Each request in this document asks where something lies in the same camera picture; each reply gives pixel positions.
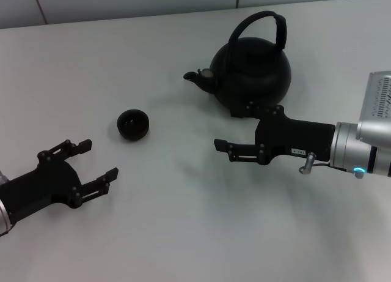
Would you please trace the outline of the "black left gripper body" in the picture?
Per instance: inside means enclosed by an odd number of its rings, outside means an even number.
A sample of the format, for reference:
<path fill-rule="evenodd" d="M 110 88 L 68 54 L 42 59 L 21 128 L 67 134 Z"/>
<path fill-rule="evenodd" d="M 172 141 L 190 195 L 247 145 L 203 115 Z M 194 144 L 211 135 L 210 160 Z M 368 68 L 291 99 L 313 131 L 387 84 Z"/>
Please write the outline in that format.
<path fill-rule="evenodd" d="M 40 162 L 33 171 L 0 185 L 0 226 L 14 226 L 52 204 L 72 208 L 71 189 L 79 185 L 76 171 L 65 160 Z"/>

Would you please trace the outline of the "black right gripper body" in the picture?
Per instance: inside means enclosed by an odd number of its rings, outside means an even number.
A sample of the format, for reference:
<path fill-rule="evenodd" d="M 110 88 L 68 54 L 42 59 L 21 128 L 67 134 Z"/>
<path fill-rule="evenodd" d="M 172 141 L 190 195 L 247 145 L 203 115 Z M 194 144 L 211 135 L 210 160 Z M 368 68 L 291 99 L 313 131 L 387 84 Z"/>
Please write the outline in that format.
<path fill-rule="evenodd" d="M 273 108 L 276 118 L 259 120 L 255 131 L 255 145 L 264 150 L 265 163 L 279 155 L 306 158 L 315 154 L 318 161 L 329 161 L 335 125 L 290 119 L 284 108 Z"/>

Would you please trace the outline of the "black round teapot with handle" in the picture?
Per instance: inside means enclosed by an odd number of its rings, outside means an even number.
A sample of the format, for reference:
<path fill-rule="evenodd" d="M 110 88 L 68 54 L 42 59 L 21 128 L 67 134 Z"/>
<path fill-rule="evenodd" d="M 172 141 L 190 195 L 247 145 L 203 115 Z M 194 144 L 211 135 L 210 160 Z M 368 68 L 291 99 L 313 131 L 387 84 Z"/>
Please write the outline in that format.
<path fill-rule="evenodd" d="M 248 26 L 266 17 L 275 20 L 275 42 L 241 36 Z M 215 96 L 233 117 L 244 117 L 245 111 L 274 106 L 286 95 L 291 83 L 286 42 L 283 16 L 272 11 L 254 13 L 237 25 L 208 68 L 187 72 L 183 78 Z"/>

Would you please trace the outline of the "small dark teacup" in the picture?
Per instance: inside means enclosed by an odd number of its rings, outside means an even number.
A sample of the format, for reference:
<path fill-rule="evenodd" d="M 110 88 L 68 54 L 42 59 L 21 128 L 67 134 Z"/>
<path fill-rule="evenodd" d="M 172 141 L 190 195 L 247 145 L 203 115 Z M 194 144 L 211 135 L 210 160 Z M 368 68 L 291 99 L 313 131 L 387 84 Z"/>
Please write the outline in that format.
<path fill-rule="evenodd" d="M 120 135 L 128 141 L 138 141 L 149 131 L 150 123 L 146 113 L 139 109 L 123 112 L 117 119 Z"/>

